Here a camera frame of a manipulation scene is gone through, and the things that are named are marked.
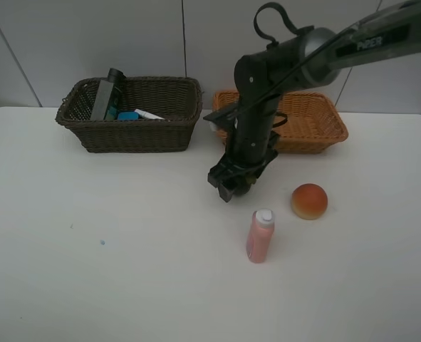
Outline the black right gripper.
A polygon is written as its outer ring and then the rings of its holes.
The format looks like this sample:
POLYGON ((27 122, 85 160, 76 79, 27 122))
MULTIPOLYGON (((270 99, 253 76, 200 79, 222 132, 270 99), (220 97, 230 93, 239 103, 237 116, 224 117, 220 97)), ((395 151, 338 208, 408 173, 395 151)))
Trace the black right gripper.
POLYGON ((261 158, 261 161, 254 165, 235 162, 226 154, 223 155, 207 175, 208 182, 213 187, 218 188, 219 196, 222 200, 230 202, 232 197, 240 195, 242 187, 256 182, 268 164, 278 156, 279 152, 275 148, 278 140, 279 135, 271 131, 266 153, 261 158))

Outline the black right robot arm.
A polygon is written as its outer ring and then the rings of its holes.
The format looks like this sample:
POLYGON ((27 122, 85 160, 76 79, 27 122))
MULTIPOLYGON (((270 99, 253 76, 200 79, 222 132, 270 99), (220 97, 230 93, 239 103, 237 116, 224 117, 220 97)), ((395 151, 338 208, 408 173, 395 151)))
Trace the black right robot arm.
POLYGON ((242 56, 234 68, 236 103, 206 120, 227 134, 225 152, 207 179, 228 202, 246 194, 278 153, 274 132, 285 93, 331 84, 344 68, 421 53, 421 1, 404 1, 361 19, 339 33, 295 27, 284 7, 269 2, 293 38, 268 37, 266 49, 242 56))

